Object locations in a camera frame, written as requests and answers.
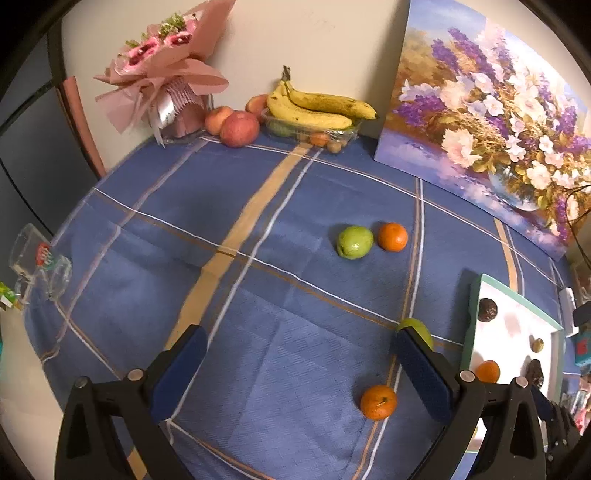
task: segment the plastic fruit container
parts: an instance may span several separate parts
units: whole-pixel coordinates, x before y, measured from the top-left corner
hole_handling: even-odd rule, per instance
[[[362,119],[353,120],[353,125],[345,130],[318,130],[275,118],[268,108],[262,111],[261,118],[265,122],[267,133],[274,137],[309,143],[325,148],[334,154],[341,152],[357,138],[359,127],[363,121]]]

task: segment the blue gripper pad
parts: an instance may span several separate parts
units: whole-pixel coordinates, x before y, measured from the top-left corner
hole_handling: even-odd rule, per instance
[[[412,327],[400,330],[395,339],[398,360],[412,382],[418,396],[421,397],[431,418],[444,425],[448,425],[452,420],[454,407],[453,392],[437,373],[415,340],[413,340],[408,332],[411,329],[418,340],[423,341]]]
[[[207,353],[205,329],[198,326],[190,326],[189,328],[194,328],[189,338],[185,338],[183,335],[171,350],[160,354],[172,354],[175,349],[177,350],[174,352],[176,355],[170,361],[168,368],[160,375],[160,379],[152,388],[150,412],[155,423],[172,416]],[[179,349],[177,345],[181,342],[184,345]]]

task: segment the white wall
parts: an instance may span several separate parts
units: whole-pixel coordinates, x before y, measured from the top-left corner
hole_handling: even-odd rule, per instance
[[[200,0],[82,0],[63,22],[68,74],[75,75],[90,130],[107,169],[150,136],[143,126],[119,135],[94,97],[113,87],[93,80],[125,40],[171,9],[185,11]],[[381,118],[389,104],[404,39],[409,0],[237,0],[210,63],[230,81],[216,105],[242,109],[269,91],[281,67],[291,67],[301,90],[352,96],[371,103]],[[591,87],[564,45],[518,0],[464,0],[521,37],[564,77],[585,104]],[[365,133],[377,137],[379,121]]]

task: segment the red label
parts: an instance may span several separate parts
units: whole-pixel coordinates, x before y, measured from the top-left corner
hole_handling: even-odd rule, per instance
[[[47,257],[50,256],[49,253],[49,244],[43,242],[40,243],[39,246],[37,247],[37,257],[35,259],[37,266],[41,267],[42,265],[44,265],[46,263],[46,261],[48,260]]]
[[[577,342],[577,355],[587,355],[587,340]]]

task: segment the painting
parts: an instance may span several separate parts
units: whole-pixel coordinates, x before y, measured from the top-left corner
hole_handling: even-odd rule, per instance
[[[478,205],[558,259],[591,207],[589,134],[582,101],[516,35],[463,4],[412,0],[376,161]]]

